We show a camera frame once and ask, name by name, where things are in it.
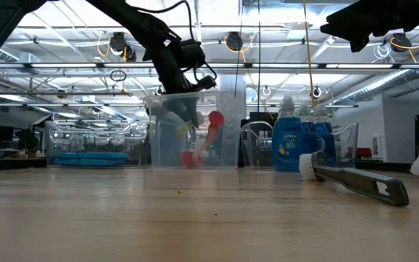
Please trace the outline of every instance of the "ceiling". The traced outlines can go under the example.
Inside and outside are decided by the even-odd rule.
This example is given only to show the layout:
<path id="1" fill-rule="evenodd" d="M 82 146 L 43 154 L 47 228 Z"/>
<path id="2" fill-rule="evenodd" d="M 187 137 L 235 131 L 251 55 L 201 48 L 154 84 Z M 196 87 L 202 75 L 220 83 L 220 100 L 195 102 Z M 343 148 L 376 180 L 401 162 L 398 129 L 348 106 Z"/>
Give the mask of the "ceiling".
<path id="1" fill-rule="evenodd" d="M 127 1 L 137 7 L 147 9 L 163 9 L 172 6 L 177 0 L 134 0 Z M 192 30 L 196 38 L 202 42 L 207 62 L 209 63 L 243 63 L 243 59 L 251 63 L 306 63 L 307 45 L 302 43 L 305 38 L 304 13 L 302 1 L 290 1 L 293 4 L 279 4 L 277 0 L 262 0 L 260 8 L 247 5 L 240 10 L 239 1 L 227 0 L 188 0 L 191 7 Z M 390 52 L 384 59 L 378 59 L 379 44 L 384 38 L 370 37 L 370 44 L 361 52 L 352 53 L 347 41 L 332 39 L 319 31 L 319 26 L 325 23 L 326 16 L 353 3 L 353 0 L 310 0 L 308 1 L 307 15 L 309 39 L 313 63 L 391 63 L 391 57 L 397 63 L 408 61 L 410 56 L 406 53 Z M 170 12 L 156 15 L 163 20 L 175 33 L 183 39 L 189 39 L 188 14 L 185 5 L 180 5 Z M 140 62 L 144 49 L 133 39 L 132 35 L 115 20 L 95 9 L 86 1 L 61 0 L 47 2 L 35 12 L 26 15 L 19 26 L 6 41 L 2 49 L 16 57 L 27 57 L 31 54 L 32 61 L 43 63 L 121 63 L 122 57 L 105 54 L 108 49 L 108 39 L 113 32 L 126 33 L 128 43 L 132 44 Z M 242 39 L 247 51 L 244 55 L 230 52 L 224 37 L 229 31 L 241 31 Z M 407 33 L 407 37 L 414 46 L 419 45 L 419 27 Z M 46 74 L 56 72 L 41 70 Z M 30 84 L 27 77 L 17 77 L 17 74 L 8 76 L 8 72 L 0 70 L 0 79 L 14 83 L 19 87 L 27 88 L 29 85 L 37 87 L 37 91 L 71 89 L 72 92 L 106 92 L 115 85 L 108 74 L 99 72 L 97 77 L 34 77 Z M 259 74 L 239 72 L 245 75 L 248 87 L 257 87 Z M 347 88 L 370 78 L 373 73 L 344 74 L 331 72 L 330 74 L 314 74 L 313 83 L 331 93 L 340 93 Z M 193 74 L 186 75 L 193 81 Z M 123 88 L 134 98 L 129 96 L 103 95 L 95 98 L 101 103 L 140 103 L 146 95 L 154 94 L 160 82 L 156 76 L 129 77 L 125 82 L 115 86 L 116 91 Z M 284 95 L 292 95 L 298 101 L 309 100 L 310 78 L 306 72 L 299 74 L 262 72 L 260 85 L 270 89 L 261 93 L 261 99 L 266 103 L 278 103 Z M 64 102 L 63 99 L 47 97 L 54 103 Z M 142 109 L 118 108 L 126 115 L 134 114 Z"/>

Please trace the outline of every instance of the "white wall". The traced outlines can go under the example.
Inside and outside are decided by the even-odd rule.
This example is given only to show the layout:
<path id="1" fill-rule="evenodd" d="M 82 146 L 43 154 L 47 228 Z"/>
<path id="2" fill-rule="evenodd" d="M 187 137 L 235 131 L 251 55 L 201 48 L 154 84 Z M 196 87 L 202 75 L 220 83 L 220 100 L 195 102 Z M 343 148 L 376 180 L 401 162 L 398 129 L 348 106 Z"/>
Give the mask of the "white wall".
<path id="1" fill-rule="evenodd" d="M 370 102 L 357 103 L 358 108 L 340 108 L 331 119 L 333 126 L 345 127 L 347 124 L 359 123 L 358 147 L 372 148 L 372 138 L 385 135 L 383 116 L 383 98 L 377 95 Z M 387 161 L 386 143 L 383 147 L 383 161 Z"/>
<path id="2" fill-rule="evenodd" d="M 415 161 L 415 116 L 419 115 L 419 100 L 383 101 L 388 162 Z"/>

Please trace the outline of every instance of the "black cable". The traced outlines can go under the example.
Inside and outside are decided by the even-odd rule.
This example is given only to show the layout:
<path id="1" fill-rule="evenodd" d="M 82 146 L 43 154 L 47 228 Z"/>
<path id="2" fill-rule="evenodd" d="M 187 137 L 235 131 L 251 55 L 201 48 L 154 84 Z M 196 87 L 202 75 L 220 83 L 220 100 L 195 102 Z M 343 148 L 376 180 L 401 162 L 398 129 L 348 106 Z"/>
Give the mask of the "black cable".
<path id="1" fill-rule="evenodd" d="M 260 113 L 260 90 L 261 90 L 261 15 L 260 15 L 260 0 L 258 0 L 258 105 L 257 112 Z"/>
<path id="2" fill-rule="evenodd" d="M 179 1 L 177 3 L 175 3 L 174 5 L 172 5 L 171 7 L 165 8 L 165 9 L 161 9 L 161 10 L 149 10 L 149 9 L 145 9 L 142 7 L 134 7 L 136 10 L 139 11 L 144 11 L 144 12 L 149 12 L 151 14 L 161 14 L 164 12 L 168 12 L 178 6 L 180 6 L 181 4 L 185 4 L 187 6 L 187 12 L 188 12 L 188 24 L 189 24 L 189 28 L 190 28 L 190 36 L 193 40 L 195 40 L 195 37 L 193 37 L 193 24 L 192 24 L 192 12 L 191 12 L 191 8 L 190 8 L 190 4 L 188 4 L 188 2 L 186 0 L 182 0 Z"/>
<path id="3" fill-rule="evenodd" d="M 208 67 L 208 69 L 211 71 L 211 73 L 213 73 L 215 75 L 215 80 L 218 79 L 218 74 L 215 72 L 215 70 L 210 65 L 208 65 L 208 63 L 206 61 L 204 62 L 204 64 L 205 64 L 206 67 Z"/>
<path id="4" fill-rule="evenodd" d="M 195 78 L 195 81 L 198 83 L 200 79 L 196 76 L 196 68 L 193 68 L 193 77 Z"/>

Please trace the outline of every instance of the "brush handle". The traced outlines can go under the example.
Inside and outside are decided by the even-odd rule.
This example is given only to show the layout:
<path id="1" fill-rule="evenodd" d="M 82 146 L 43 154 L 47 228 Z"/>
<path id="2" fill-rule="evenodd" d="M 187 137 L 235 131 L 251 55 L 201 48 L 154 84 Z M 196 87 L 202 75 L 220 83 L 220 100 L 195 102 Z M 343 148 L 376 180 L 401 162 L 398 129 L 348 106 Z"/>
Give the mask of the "brush handle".
<path id="1" fill-rule="evenodd" d="M 380 200 L 396 207 L 409 204 L 407 190 L 403 182 L 396 178 L 356 170 L 354 168 L 334 168 L 322 165 L 314 166 L 316 176 L 335 181 L 348 190 Z"/>

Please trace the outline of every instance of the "red object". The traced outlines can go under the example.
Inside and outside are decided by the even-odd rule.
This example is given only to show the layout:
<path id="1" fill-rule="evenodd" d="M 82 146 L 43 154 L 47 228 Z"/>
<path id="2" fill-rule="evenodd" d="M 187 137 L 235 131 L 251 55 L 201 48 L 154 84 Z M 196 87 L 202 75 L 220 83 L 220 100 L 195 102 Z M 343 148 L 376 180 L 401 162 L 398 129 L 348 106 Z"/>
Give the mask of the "red object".
<path id="1" fill-rule="evenodd" d="M 216 140 L 216 133 L 218 132 L 218 127 L 224 124 L 224 116 L 219 111 L 213 111 L 209 113 L 209 127 L 207 133 L 207 139 L 204 142 L 204 147 L 199 148 L 199 150 L 195 151 L 195 154 L 198 154 L 198 159 L 195 163 L 193 160 L 193 152 L 192 151 L 185 151 L 182 152 L 182 164 L 189 168 L 194 168 L 203 163 L 203 159 L 201 157 L 201 152 L 206 150 L 208 146 Z"/>
<path id="2" fill-rule="evenodd" d="M 356 156 L 372 156 L 371 148 L 357 148 Z"/>

